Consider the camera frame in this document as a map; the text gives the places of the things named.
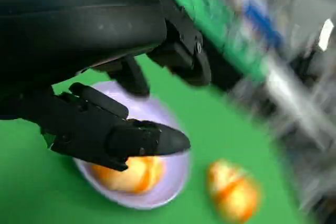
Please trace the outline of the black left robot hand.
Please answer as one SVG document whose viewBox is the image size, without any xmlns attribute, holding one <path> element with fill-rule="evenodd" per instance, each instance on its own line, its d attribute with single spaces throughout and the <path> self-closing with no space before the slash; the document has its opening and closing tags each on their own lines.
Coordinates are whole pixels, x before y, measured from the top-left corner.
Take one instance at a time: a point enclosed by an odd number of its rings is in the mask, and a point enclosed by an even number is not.
<svg viewBox="0 0 336 224">
<path fill-rule="evenodd" d="M 40 126 L 50 149 L 123 171 L 132 156 L 185 152 L 172 127 L 128 117 L 98 90 L 53 84 L 94 68 L 128 93 L 147 97 L 135 56 L 150 59 L 193 86 L 211 81 L 203 38 L 175 0 L 1 0 L 1 119 Z"/>
</svg>

